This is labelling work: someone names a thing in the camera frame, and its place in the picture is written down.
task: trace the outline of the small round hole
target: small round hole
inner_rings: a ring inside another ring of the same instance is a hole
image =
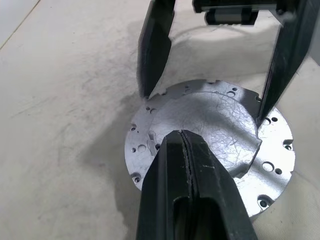
[[[266,201],[264,201],[264,200],[261,200],[261,201],[260,201],[260,206],[261,206],[261,207],[266,208],[267,205],[268,205],[268,204],[266,203]]]
[[[281,175],[282,174],[282,170],[280,168],[276,168],[275,170],[275,173],[278,174],[278,175]]]
[[[255,97],[255,100],[257,100],[259,103],[261,103],[261,98],[259,98],[258,96]]]
[[[267,117],[262,122],[263,125],[269,125],[270,123],[271,123],[271,120]]]
[[[234,91],[228,91],[226,95],[233,98],[236,95],[236,93]]]
[[[262,164],[262,168],[267,172],[272,172],[275,169],[275,166],[271,162],[265,161]]]
[[[141,144],[141,145],[138,146],[138,152],[139,152],[139,153],[143,153],[146,149],[147,149],[146,146],[143,145],[143,144]]]

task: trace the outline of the mounting hole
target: mounting hole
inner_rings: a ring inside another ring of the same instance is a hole
[[[263,208],[266,208],[268,206],[267,202],[265,200],[260,201],[260,206]]]
[[[141,181],[141,175],[138,172],[134,172],[130,176],[135,184]]]
[[[257,100],[259,103],[261,103],[261,98],[259,98],[258,96],[255,96],[255,100]]]
[[[226,93],[226,95],[227,95],[228,97],[233,98],[233,97],[236,95],[236,93],[235,93],[234,91],[228,91],[228,92]]]
[[[271,162],[265,161],[262,164],[262,168],[267,172],[272,172],[275,169],[275,166]]]
[[[285,145],[284,147],[285,147],[285,149],[287,149],[287,150],[291,150],[291,149],[292,149],[292,147],[291,147],[290,145]]]
[[[141,144],[141,145],[138,146],[138,152],[139,152],[139,153],[143,153],[146,149],[147,149],[146,146],[143,145],[143,144]]]
[[[282,174],[282,170],[280,168],[276,168],[275,170],[275,173],[278,174],[278,175],[281,175]]]
[[[270,123],[271,123],[271,120],[267,117],[262,122],[263,125],[269,125]]]
[[[131,131],[136,130],[136,128],[137,128],[137,125],[135,125],[134,123],[132,123],[132,124],[131,124]]]
[[[262,210],[265,210],[269,206],[272,205],[274,201],[267,195],[260,195],[258,196],[257,203],[262,208]]]

